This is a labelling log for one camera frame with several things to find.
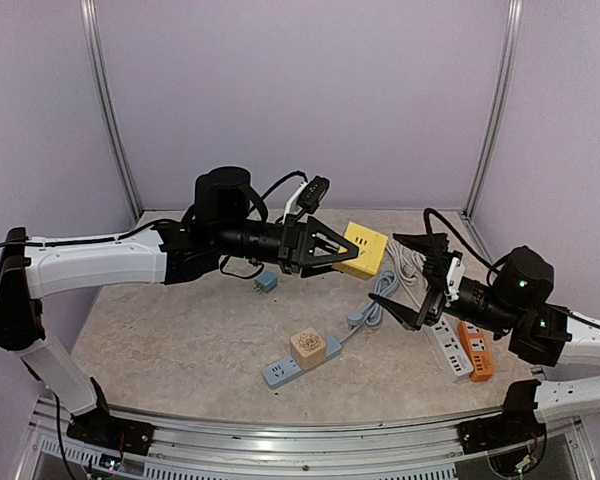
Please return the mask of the blue power strip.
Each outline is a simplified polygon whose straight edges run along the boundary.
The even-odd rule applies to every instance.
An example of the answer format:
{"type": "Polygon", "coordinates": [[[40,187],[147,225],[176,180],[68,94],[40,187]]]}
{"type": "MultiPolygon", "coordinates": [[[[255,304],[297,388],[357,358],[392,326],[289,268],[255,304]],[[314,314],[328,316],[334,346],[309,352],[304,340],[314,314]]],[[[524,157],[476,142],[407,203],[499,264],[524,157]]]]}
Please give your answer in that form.
{"type": "Polygon", "coordinates": [[[302,369],[291,355],[287,355],[286,357],[283,357],[265,366],[262,369],[261,374],[268,388],[271,390],[280,388],[281,386],[296,380],[304,374],[315,370],[319,366],[322,366],[330,360],[338,357],[342,351],[342,343],[333,335],[327,335],[325,340],[325,359],[308,370],[302,369]]]}

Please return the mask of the yellow cube socket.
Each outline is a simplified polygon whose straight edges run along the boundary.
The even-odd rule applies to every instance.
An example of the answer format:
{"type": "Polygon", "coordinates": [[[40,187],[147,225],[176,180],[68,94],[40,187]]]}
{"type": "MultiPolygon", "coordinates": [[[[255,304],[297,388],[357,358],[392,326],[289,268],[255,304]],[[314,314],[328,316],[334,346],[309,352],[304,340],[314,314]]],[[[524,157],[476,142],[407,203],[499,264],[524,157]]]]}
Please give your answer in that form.
{"type": "Polygon", "coordinates": [[[344,238],[358,247],[358,256],[335,264],[333,269],[360,280],[369,280],[376,276],[384,258],[388,236],[349,221],[344,238]]]}

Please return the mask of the beige cube socket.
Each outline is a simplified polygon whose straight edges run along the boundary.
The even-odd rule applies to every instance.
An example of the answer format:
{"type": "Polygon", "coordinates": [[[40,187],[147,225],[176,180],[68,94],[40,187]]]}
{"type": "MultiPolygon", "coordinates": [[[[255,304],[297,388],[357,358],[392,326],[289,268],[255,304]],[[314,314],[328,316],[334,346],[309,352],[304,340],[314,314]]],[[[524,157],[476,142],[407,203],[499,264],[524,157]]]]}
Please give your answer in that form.
{"type": "Polygon", "coordinates": [[[289,348],[292,358],[302,370],[311,370],[326,360],[326,341],[312,327],[293,334],[289,348]]]}

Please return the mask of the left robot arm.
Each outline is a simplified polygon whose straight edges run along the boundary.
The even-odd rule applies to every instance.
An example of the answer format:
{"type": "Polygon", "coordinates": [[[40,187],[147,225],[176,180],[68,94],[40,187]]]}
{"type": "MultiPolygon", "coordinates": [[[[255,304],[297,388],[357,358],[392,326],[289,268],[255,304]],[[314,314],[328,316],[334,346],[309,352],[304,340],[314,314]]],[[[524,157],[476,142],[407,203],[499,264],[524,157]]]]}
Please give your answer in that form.
{"type": "Polygon", "coordinates": [[[179,220],[64,239],[13,228],[0,243],[0,348],[16,353],[95,442],[113,443],[119,421],[96,383],[45,332],[43,299],[108,285],[189,283],[218,270],[224,256],[303,278],[331,271],[359,249],[314,217],[328,187],[316,177],[300,191],[299,212],[273,223],[249,171],[223,166],[196,179],[194,203],[179,220]]]}

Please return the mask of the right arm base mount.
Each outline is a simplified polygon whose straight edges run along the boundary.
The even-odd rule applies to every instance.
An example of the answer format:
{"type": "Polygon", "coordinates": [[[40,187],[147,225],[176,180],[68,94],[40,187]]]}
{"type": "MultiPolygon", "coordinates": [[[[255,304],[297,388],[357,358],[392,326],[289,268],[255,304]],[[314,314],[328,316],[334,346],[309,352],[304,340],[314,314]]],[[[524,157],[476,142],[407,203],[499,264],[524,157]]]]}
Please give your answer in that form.
{"type": "Polygon", "coordinates": [[[508,396],[499,414],[461,422],[457,433],[464,454],[495,450],[542,437],[547,429],[534,414],[535,402],[508,396]]]}

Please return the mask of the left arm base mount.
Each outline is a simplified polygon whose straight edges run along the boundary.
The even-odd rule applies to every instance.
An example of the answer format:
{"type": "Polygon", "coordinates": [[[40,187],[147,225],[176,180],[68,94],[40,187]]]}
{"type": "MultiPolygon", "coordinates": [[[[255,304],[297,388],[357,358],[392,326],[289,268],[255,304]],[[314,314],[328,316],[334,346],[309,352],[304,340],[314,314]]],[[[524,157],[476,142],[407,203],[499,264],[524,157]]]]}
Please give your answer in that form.
{"type": "Polygon", "coordinates": [[[67,436],[122,454],[147,456],[155,427],[151,423],[113,416],[106,403],[81,415],[72,415],[67,436]]]}

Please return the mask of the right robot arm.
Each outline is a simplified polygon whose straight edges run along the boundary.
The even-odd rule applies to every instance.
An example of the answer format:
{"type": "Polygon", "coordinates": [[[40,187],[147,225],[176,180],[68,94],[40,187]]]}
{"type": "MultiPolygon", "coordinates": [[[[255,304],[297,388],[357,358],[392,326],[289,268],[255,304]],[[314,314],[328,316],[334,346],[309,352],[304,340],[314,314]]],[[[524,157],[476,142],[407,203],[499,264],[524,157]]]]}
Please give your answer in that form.
{"type": "MultiPolygon", "coordinates": [[[[425,299],[418,310],[372,294],[370,297],[404,328],[436,325],[444,314],[506,337],[508,349],[536,366],[600,366],[600,320],[548,303],[554,269],[527,246],[517,247],[492,268],[489,283],[465,276],[462,254],[449,249],[444,234],[397,234],[395,240],[425,257],[425,299]]],[[[538,422],[600,410],[600,375],[572,381],[519,381],[508,388],[491,433],[515,442],[531,419],[538,422]]]]}

